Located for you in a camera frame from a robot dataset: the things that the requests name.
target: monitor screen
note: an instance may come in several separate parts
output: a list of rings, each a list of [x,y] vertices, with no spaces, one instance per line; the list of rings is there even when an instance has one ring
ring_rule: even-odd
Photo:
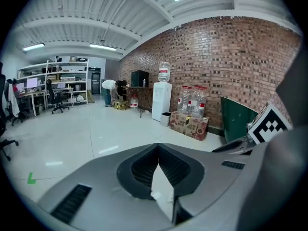
[[[24,83],[17,84],[17,89],[18,90],[24,90],[25,89],[25,84]]]
[[[65,83],[58,83],[57,88],[65,88]]]
[[[38,78],[27,79],[27,88],[34,88],[38,86]]]

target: white ceiling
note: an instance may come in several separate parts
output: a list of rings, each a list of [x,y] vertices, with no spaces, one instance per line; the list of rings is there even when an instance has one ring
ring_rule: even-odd
[[[133,49],[183,23],[214,16],[250,16],[300,33],[281,0],[31,0],[10,37],[30,59],[78,54],[121,59]],[[116,47],[93,49],[89,43]]]

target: white floor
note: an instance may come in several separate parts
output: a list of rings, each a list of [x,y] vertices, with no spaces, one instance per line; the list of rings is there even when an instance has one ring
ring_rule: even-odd
[[[223,139],[208,133],[198,141],[170,130],[151,115],[132,110],[118,111],[95,103],[79,105],[63,114],[51,109],[24,123],[7,124],[1,140],[17,140],[0,152],[3,166],[17,191],[35,202],[54,184],[86,162],[140,145],[166,142],[210,152]]]

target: jeans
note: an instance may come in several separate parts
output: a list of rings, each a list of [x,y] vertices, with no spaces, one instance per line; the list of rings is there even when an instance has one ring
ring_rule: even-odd
[[[109,89],[102,89],[102,94],[105,100],[105,105],[108,105],[111,103],[111,96],[110,96],[110,90]]]

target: green l-shaped marker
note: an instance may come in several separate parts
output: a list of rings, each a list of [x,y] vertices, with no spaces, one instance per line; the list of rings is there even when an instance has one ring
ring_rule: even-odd
[[[35,184],[37,182],[37,180],[33,180],[32,179],[32,172],[29,173],[29,177],[28,177],[28,184]]]

